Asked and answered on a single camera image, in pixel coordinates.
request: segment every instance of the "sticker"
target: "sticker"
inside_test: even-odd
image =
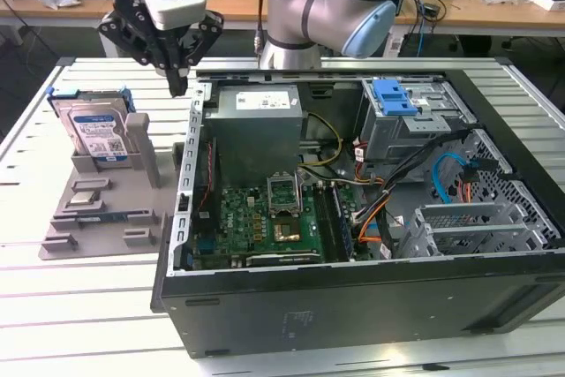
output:
[[[77,218],[77,222],[100,222],[102,219],[98,216],[85,216],[84,218]]]
[[[414,106],[430,106],[430,104],[424,98],[411,99],[411,102]]]
[[[357,162],[362,162],[364,160],[365,157],[365,152],[363,151],[363,149],[361,147],[356,147],[355,148],[355,160]]]
[[[404,217],[402,215],[395,216],[395,220],[389,224],[388,227],[403,227],[404,226]]]
[[[391,257],[390,249],[388,249],[384,243],[380,244],[380,255],[382,255],[385,260],[389,260]]]
[[[127,158],[124,141],[114,132],[116,119],[111,115],[73,118],[80,139],[88,153],[100,161],[115,162]]]
[[[239,92],[236,109],[290,109],[289,92]]]
[[[299,336],[309,334],[308,329],[312,327],[313,321],[314,311],[299,311],[284,314],[282,317],[282,338],[294,340]]]

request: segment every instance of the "motherboard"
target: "motherboard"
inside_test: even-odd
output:
[[[308,263],[332,261],[335,257],[335,252],[331,252],[329,247],[332,244],[322,235],[327,234],[324,229],[331,225],[328,222],[337,216],[333,208],[338,205],[334,198],[327,202],[331,210],[328,210],[328,205],[321,205],[324,192],[335,191],[343,221],[341,226],[338,224],[334,228],[340,232],[338,237],[345,239],[343,245],[352,245],[349,220],[358,204],[349,185],[302,185],[297,192],[294,190],[292,185],[224,188],[218,234],[214,238],[197,238],[195,258],[199,267],[240,268],[265,263],[280,264],[289,260],[289,254]],[[277,206],[290,206],[295,202],[297,210],[277,209]]]

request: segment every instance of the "aluminum workbench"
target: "aluminum workbench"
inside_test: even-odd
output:
[[[565,189],[565,117],[515,67],[459,58],[328,64],[465,71]],[[199,68],[254,66],[248,58],[210,58]],[[53,70],[0,146],[0,375],[354,376],[437,369],[434,375],[532,376],[565,370],[565,300],[506,335],[191,360],[168,316],[149,309],[156,253],[48,262],[37,256],[72,170],[72,143],[45,89],[122,85],[132,90],[137,111],[150,116],[156,149],[185,139],[190,93],[171,99],[166,80],[131,59],[78,59]]]

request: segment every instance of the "table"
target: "table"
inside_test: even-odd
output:
[[[424,0],[437,4],[435,0]],[[533,3],[485,4],[482,0],[442,0],[447,6],[445,18],[435,34],[501,35],[530,37],[564,37],[565,13],[550,12]],[[385,57],[397,57],[403,39],[416,19],[416,5],[404,0],[401,14],[390,31]],[[424,27],[426,33],[432,28]]]
[[[21,16],[29,26],[72,26],[97,28],[100,20],[112,9],[111,0],[80,0],[81,4],[72,8],[53,10],[43,6],[38,0],[7,0],[10,6]],[[8,26],[11,30],[11,40],[16,44],[22,43],[17,28],[21,21],[0,0],[0,26]],[[100,34],[100,40],[107,57],[117,57],[114,43]]]
[[[222,69],[227,61],[256,66],[251,58],[206,58],[199,68]],[[491,58],[341,58],[324,65],[464,70],[565,190],[565,160],[546,154],[565,151],[565,117],[515,67]],[[485,376],[565,369],[565,300],[507,335],[191,360],[168,316],[149,310],[156,254],[48,262],[37,257],[72,169],[72,144],[45,100],[45,88],[123,84],[137,110],[149,114],[155,148],[168,150],[185,139],[190,93],[170,99],[166,80],[150,67],[98,58],[57,66],[0,145],[0,375],[428,375],[422,365],[430,363],[448,366],[456,376],[476,375],[477,367]]]
[[[32,26],[85,26],[95,28],[100,19],[112,8],[111,0],[81,0],[81,6],[52,11],[37,0],[14,0],[16,9]],[[565,13],[545,11],[535,4],[518,1],[518,5],[487,5],[481,0],[443,0],[448,12],[435,27],[435,34],[486,34],[504,36],[563,37]],[[258,0],[208,0],[207,8],[224,15],[225,29],[254,30],[257,22]],[[263,20],[267,20],[265,1]],[[403,8],[395,19],[385,45],[384,57],[397,57],[404,36],[416,19],[416,7],[404,0]],[[19,21],[0,4],[0,25],[16,26]],[[429,33],[431,28],[424,27]],[[116,46],[101,35],[107,57],[117,57]]]
[[[29,26],[71,26],[97,28],[101,19],[112,10],[112,0],[80,0],[82,3],[71,8],[57,11],[43,6],[38,0],[11,0],[11,7],[26,21]],[[208,0],[207,8],[219,11],[226,18],[225,29],[250,30],[256,27],[257,0]],[[267,6],[263,11],[263,19],[267,19]],[[0,26],[8,26],[11,40],[22,43],[17,28],[21,22],[14,17],[10,9],[0,0]],[[117,47],[100,34],[106,57],[118,57]]]

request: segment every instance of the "blue cable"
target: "blue cable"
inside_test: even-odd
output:
[[[451,199],[449,198],[448,194],[445,192],[445,189],[441,185],[441,181],[440,181],[440,164],[441,161],[443,161],[445,158],[455,159],[457,162],[459,162],[459,164],[462,167],[464,167],[467,164],[467,162],[457,154],[446,153],[440,156],[432,167],[432,181],[433,181],[433,185],[435,186],[435,190],[440,195],[441,200],[443,200],[443,203],[451,203]]]
[[[420,56],[420,52],[422,51],[422,45],[424,44],[424,5],[420,4],[420,12],[422,13],[422,22],[420,22],[420,29],[418,30],[420,33],[420,42],[418,44],[418,52],[416,52],[416,57]]]

